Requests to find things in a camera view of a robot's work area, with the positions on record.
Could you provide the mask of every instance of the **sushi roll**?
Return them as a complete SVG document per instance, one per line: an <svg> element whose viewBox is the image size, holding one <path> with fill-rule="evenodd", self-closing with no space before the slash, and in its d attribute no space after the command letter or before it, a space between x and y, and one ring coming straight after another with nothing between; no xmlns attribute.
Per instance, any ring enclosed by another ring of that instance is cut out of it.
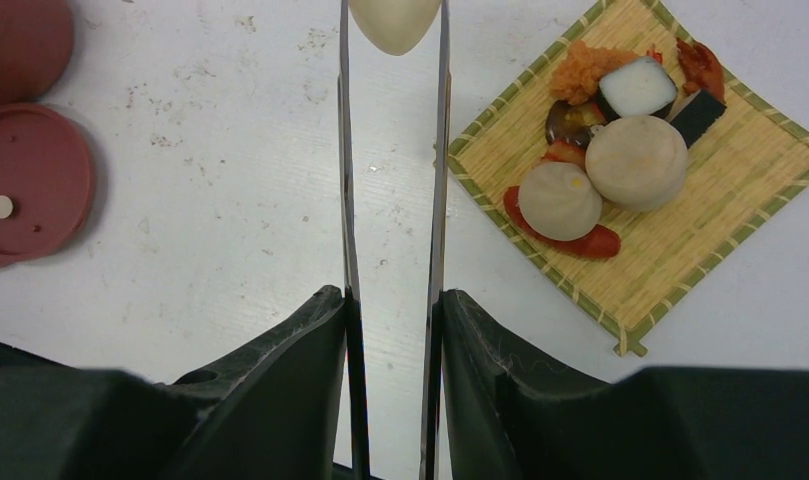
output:
<svg viewBox="0 0 809 480"><path fill-rule="evenodd" d="M677 96L678 87L663 66L645 56L602 77L595 102L612 122L637 115L666 118Z"/></svg>
<svg viewBox="0 0 809 480"><path fill-rule="evenodd" d="M678 104L667 120L681 133L689 148L725 113L725 109L724 103L702 89Z"/></svg>

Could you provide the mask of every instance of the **scratched white surface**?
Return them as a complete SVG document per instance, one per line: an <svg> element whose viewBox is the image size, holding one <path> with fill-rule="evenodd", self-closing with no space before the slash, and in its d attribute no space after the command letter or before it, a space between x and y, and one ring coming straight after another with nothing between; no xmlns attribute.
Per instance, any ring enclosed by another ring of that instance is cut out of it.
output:
<svg viewBox="0 0 809 480"><path fill-rule="evenodd" d="M338 2L73 3L75 58L43 102L92 137L103 178L96 214L65 251L0 271L0 341L170 382L341 283ZM809 128L809 0L667 3ZM453 133L590 4L452 2ZM353 25L373 472L415 478L438 31L398 58ZM575 368L607 380L659 363L809 368L809 189L654 329L643 359L616 357L614 340L457 184L448 215L447 285ZM346 402L336 460L348 465Z"/></svg>

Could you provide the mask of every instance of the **dark brown round food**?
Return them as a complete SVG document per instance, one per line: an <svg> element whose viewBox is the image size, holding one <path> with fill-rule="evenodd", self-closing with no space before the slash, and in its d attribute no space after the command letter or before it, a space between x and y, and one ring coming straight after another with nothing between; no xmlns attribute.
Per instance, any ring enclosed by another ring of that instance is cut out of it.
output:
<svg viewBox="0 0 809 480"><path fill-rule="evenodd" d="M549 145L563 139L570 145L587 148L592 133L584 121L584 113L564 100L554 102L545 119L545 140Z"/></svg>

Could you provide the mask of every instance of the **red sausage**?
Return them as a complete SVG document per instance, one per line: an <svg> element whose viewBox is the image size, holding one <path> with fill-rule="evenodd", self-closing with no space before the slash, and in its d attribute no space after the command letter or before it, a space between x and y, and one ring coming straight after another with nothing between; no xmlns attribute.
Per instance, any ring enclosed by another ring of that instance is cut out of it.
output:
<svg viewBox="0 0 809 480"><path fill-rule="evenodd" d="M582 258L603 259L615 257L622 248L619 235L603 225L596 225L590 233L577 240L562 242L542 236L531 227L519 208L519 187L513 186L504 193L504 208L510 220L528 235L563 253Z"/></svg>

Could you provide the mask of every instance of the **woven bamboo tray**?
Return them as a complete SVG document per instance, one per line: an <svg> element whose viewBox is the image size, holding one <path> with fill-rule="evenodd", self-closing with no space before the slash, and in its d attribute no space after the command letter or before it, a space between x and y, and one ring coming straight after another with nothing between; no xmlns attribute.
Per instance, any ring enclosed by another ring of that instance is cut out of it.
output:
<svg viewBox="0 0 809 480"><path fill-rule="evenodd" d="M540 162L552 72L567 46L638 53L652 44L684 83L676 38L690 35L659 0L599 0L499 96L449 150L451 171L481 209L542 273L618 339L619 355L647 353L640 340L755 230L809 185L809 132L726 72L728 110L690 149L687 182L662 209L607 209L601 223L622 237L607 261L555 252L517 230L502 205L507 187Z"/></svg>

